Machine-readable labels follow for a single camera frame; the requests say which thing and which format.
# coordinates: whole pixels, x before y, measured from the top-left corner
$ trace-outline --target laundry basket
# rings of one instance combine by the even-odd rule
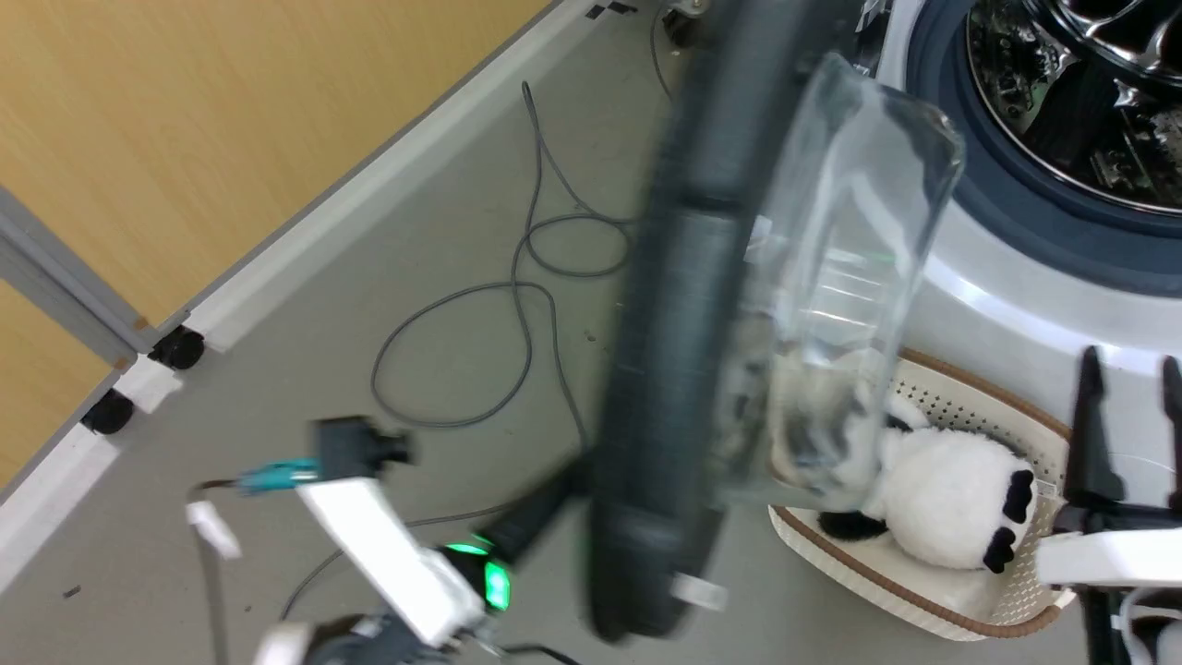
[[[1033,465],[1039,481],[1033,523],[1006,572],[931,567],[890,542],[831,541],[816,528],[816,511],[808,510],[769,507],[777,534],[847,589],[942,638],[1020,638],[1048,626],[1074,598],[1039,585],[1034,569],[1037,542],[1050,533],[1061,506],[1058,489],[1070,430],[1017,397],[916,352],[901,354],[891,389],[923,410],[934,426],[986,433],[1022,451]],[[957,602],[931,600],[946,598],[944,592]]]

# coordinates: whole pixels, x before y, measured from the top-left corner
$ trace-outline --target black paw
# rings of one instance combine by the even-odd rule
[[[1034,472],[1030,470],[1014,471],[1009,477],[1009,493],[1006,495],[1006,506],[1001,509],[1001,514],[1017,524],[1026,522],[1026,509],[1034,500],[1034,493],[1031,491],[1033,482]]]
[[[900,432],[911,431],[910,425],[903,423],[903,419],[898,418],[897,416],[891,416],[890,413],[886,415],[886,426],[890,428],[891,430],[898,430]]]
[[[1006,563],[1014,560],[1017,541],[1018,536],[1005,527],[994,532],[989,549],[985,550],[985,559],[981,560],[985,567],[1000,575],[1006,569]]]
[[[839,541],[864,541],[886,533],[886,523],[860,513],[821,513],[817,524],[825,535]]]

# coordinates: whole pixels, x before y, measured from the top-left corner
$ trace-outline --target cabinet door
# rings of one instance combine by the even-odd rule
[[[546,0],[5,0],[0,184],[160,324]]]
[[[0,488],[110,372],[102,359],[0,280]]]

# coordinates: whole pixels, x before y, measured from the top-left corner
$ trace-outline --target grey floor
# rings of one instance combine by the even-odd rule
[[[599,20],[603,25],[570,58],[534,82],[534,92],[547,139],[577,189],[604,211],[625,215],[643,193],[667,103],[647,58],[648,18],[609,12]],[[208,356],[184,374],[182,392],[121,433],[124,455],[0,596],[0,661],[208,664],[202,588],[181,509],[184,489],[303,454],[310,419],[377,415],[366,380],[387,331],[444,293],[505,276],[521,228],[531,157],[528,123],[514,107],[233,350]],[[547,181],[541,211],[569,209],[560,188]],[[539,246],[556,260],[586,261],[584,267],[619,250],[611,232],[578,224],[539,237]],[[593,415],[617,283],[557,278],[528,265],[524,273],[554,291],[566,370],[583,410]],[[573,450],[574,430],[541,346],[545,309],[533,296],[530,317],[541,341],[521,395],[482,426],[418,435],[421,465],[388,478],[402,515],[502,501],[531,474]],[[489,405],[522,359],[504,293],[474,295],[429,315],[398,350],[403,356],[383,374],[383,386],[407,409],[430,416]],[[249,663],[292,587],[333,546],[293,496],[217,498],[246,552],[225,575],[232,658]],[[582,526],[580,514],[569,515],[521,571],[504,620],[507,641],[543,641],[586,665],[1085,659],[1076,612],[1017,641],[963,645],[913,628],[788,552],[758,508],[733,514],[717,552],[713,578],[732,596],[725,613],[696,615],[674,641],[610,647],[597,643],[580,618]],[[462,534],[463,524],[421,532],[429,541]],[[77,595],[63,598],[76,586]],[[342,561],[296,615],[326,619],[374,605],[374,593]],[[491,657],[472,653],[466,660]]]

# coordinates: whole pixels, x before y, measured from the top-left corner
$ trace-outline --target black cable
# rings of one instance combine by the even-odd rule
[[[513,506],[513,502],[498,504],[492,508],[483,508],[481,510],[460,513],[456,515],[444,515],[442,517],[428,517],[426,520],[415,520],[414,522],[408,522],[407,528],[414,529],[416,527],[428,527],[430,524],[442,524],[444,522],[459,522],[461,520],[473,520],[475,517],[483,517],[486,515],[500,513],[511,506]],[[324,569],[331,566],[333,561],[340,559],[340,555],[343,554],[345,554],[345,552],[342,549],[338,549],[337,552],[330,554],[327,559],[322,561],[319,566],[313,568],[312,572],[304,578],[304,580],[299,583],[299,586],[296,587],[296,591],[292,592],[292,595],[287,596],[287,602],[284,604],[284,609],[279,613],[280,621],[287,620],[287,617],[291,615],[292,609],[296,607],[296,604],[299,601],[300,596],[304,595],[304,592],[307,589],[307,586],[311,585],[312,581],[316,580],[316,578],[320,573],[324,573]]]
[[[652,14],[652,25],[649,26],[649,56],[652,57],[652,70],[657,73],[657,83],[661,84],[661,90],[664,90],[665,97],[673,99],[673,94],[669,92],[669,84],[664,80],[664,74],[661,73],[661,59],[657,58],[657,24],[661,22],[661,14],[664,13],[665,6],[669,5],[671,0],[661,0],[657,5],[657,13]]]
[[[546,144],[546,138],[541,132],[541,123],[538,119],[538,107],[533,100],[533,92],[530,90],[530,84],[521,82],[521,98],[525,102],[526,112],[530,115],[530,123],[533,126],[533,148],[534,148],[534,180],[533,180],[533,191],[530,195],[530,206],[525,214],[525,230],[521,234],[521,239],[518,240],[517,247],[513,249],[513,257],[509,263],[509,275],[505,281],[489,281],[486,283],[476,283],[475,286],[468,286],[448,295],[444,295],[434,302],[424,306],[423,308],[410,314],[405,320],[400,322],[394,331],[387,337],[385,341],[382,343],[382,347],[378,350],[377,358],[374,360],[374,366],[370,369],[370,395],[374,396],[374,400],[385,413],[392,416],[394,418],[410,425],[413,428],[428,428],[428,429],[453,429],[453,428],[466,428],[469,425],[475,425],[478,423],[483,423],[489,418],[496,416],[507,404],[509,404],[513,398],[517,397],[521,386],[525,384],[526,378],[530,376],[530,370],[533,366],[533,335],[530,331],[530,324],[525,317],[525,308],[521,305],[521,289],[522,288],[534,288],[545,295],[546,301],[550,306],[550,328],[551,328],[551,346],[554,352],[554,369],[558,373],[558,386],[563,393],[563,400],[566,403],[567,410],[571,412],[571,419],[574,422],[574,429],[578,431],[579,445],[583,450],[587,450],[591,446],[591,442],[587,437],[586,428],[583,425],[583,418],[579,415],[578,405],[574,403],[574,396],[571,393],[570,385],[566,382],[566,373],[563,371],[563,359],[559,352],[558,343],[558,306],[554,302],[554,295],[548,288],[541,283],[534,281],[520,281],[518,279],[518,266],[521,260],[521,249],[525,248],[526,252],[533,257],[545,269],[560,274],[564,276],[576,276],[576,278],[592,278],[603,276],[617,272],[628,261],[628,255],[631,252],[632,239],[625,232],[625,227],[631,223],[631,220],[617,219],[608,216],[595,208],[592,208],[586,201],[584,201],[571,185],[570,181],[566,180],[566,175],[563,174],[561,168],[559,168],[558,162],[554,159],[553,154],[550,151],[550,146]],[[534,214],[538,207],[538,197],[541,195],[541,180],[543,180],[543,159],[550,162],[551,169],[558,177],[558,181],[566,189],[566,193],[574,200],[582,211],[560,214],[544,219],[541,221],[534,222]],[[577,270],[570,269],[561,266],[557,266],[553,262],[544,259],[537,252],[533,246],[533,234],[538,230],[546,228],[548,226],[572,221],[572,220],[591,220],[600,223],[605,223],[612,229],[617,230],[624,239],[624,254],[616,262],[609,265],[608,267],[591,270]],[[428,312],[431,312],[452,300],[469,295],[472,293],[478,293],[480,291],[489,291],[493,288],[507,288],[513,295],[513,307],[517,313],[518,324],[521,326],[521,338],[525,341],[525,363],[521,366],[521,372],[518,374],[517,380],[513,386],[501,397],[488,410],[480,412],[475,416],[468,416],[463,418],[446,419],[446,420],[431,420],[421,417],[409,416],[402,410],[391,405],[378,391],[377,380],[378,374],[382,370],[382,363],[385,360],[385,356],[389,352],[394,341],[398,339],[398,335],[405,331],[407,327],[413,325],[420,318],[422,318]]]
[[[233,488],[235,481],[207,481],[189,490],[187,500],[197,503],[206,500],[206,491],[217,488]],[[206,609],[209,615],[209,640],[213,650],[214,665],[229,665],[229,650],[226,639],[226,605],[222,599],[221,572],[217,568],[219,554],[214,552],[206,539],[190,526],[197,541],[197,560],[201,565],[201,576],[206,587]]]
[[[566,656],[560,651],[554,651],[553,648],[550,648],[548,646],[543,644],[514,644],[509,646],[502,646],[501,651],[506,656],[520,656],[522,653],[541,653],[544,656],[553,658],[554,660],[558,660],[563,665],[583,665],[582,663],[571,658],[570,656]]]

